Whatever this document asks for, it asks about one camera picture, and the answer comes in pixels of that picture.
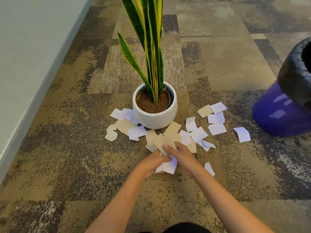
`purple trash can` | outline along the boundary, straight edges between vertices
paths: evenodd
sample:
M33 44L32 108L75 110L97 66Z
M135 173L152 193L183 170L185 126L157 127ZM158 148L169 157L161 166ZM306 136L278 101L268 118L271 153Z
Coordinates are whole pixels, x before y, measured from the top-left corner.
M311 37L291 50L275 81L253 106L267 133L291 137L311 132Z

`person's right hand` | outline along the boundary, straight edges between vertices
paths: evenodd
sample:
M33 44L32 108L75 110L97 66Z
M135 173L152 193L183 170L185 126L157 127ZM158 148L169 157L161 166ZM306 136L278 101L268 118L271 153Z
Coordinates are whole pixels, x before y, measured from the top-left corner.
M168 144L163 145L163 148L171 155L173 155L178 163L183 167L188 176L193 178L193 171L196 168L202 167L200 163L196 160L194 155L190 152L186 145L181 144L178 141L175 141L176 148L169 146Z

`soil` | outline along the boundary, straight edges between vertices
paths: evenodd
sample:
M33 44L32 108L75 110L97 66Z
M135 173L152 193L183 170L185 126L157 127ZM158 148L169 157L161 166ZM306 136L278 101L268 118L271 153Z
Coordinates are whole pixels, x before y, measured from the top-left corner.
M136 104L138 107L151 114L160 113L166 110L170 103L169 93L167 91L163 91L160 94L160 98L158 100L158 105L154 105L153 98L148 93L148 90L143 90L138 97L136 98Z

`human hand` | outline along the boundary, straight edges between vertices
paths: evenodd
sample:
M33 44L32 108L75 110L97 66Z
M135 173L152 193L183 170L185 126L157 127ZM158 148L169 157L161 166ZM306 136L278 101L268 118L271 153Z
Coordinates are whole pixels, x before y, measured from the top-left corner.
M183 167L188 176L193 178L193 170L198 167L202 167L200 163L196 160L194 155L190 152L186 145L181 144L178 141L175 141L176 148L169 146L168 144L164 144L163 148L171 155L173 155L178 163Z
M166 155L160 155L160 151L156 150L151 155L146 157L137 165L137 169L140 169L146 178L149 178L155 173L155 169L164 162L169 162L172 159Z

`floor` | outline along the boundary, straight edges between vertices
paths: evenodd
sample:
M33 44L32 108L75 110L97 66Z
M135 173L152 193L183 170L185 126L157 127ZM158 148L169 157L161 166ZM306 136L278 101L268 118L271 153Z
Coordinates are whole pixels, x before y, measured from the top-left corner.
M276 232L311 229L311 135L277 138L251 108L291 48L311 35L311 0L164 0L165 81L177 91L175 121L222 101L228 132L197 146L233 196ZM142 83L123 58L119 31L140 64L143 51L120 0L94 0L0 188L1 232L83 232L150 152L144 138L104 139L114 108L131 107ZM251 142L239 143L244 126ZM160 232L190 221L225 229L195 182L146 180L127 232Z

